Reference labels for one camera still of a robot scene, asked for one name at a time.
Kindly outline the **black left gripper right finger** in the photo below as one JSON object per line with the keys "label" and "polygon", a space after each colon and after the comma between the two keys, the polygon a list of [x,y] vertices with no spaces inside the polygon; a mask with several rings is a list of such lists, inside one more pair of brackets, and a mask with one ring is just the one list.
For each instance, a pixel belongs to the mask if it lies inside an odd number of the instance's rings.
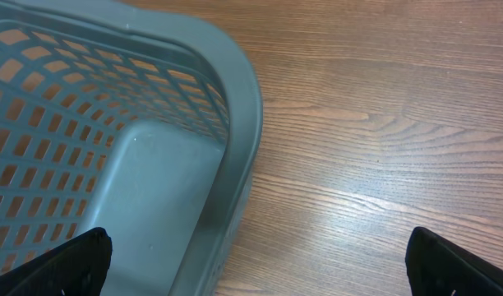
{"label": "black left gripper right finger", "polygon": [[413,229],[405,265],[413,296],[503,296],[503,270],[424,227]]}

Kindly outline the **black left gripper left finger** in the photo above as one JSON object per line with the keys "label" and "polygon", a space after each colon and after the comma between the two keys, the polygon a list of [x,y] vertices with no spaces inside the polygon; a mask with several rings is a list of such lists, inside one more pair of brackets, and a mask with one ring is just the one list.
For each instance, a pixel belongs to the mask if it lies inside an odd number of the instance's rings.
{"label": "black left gripper left finger", "polygon": [[93,228],[0,275],[0,296],[99,296],[112,257],[112,239]]}

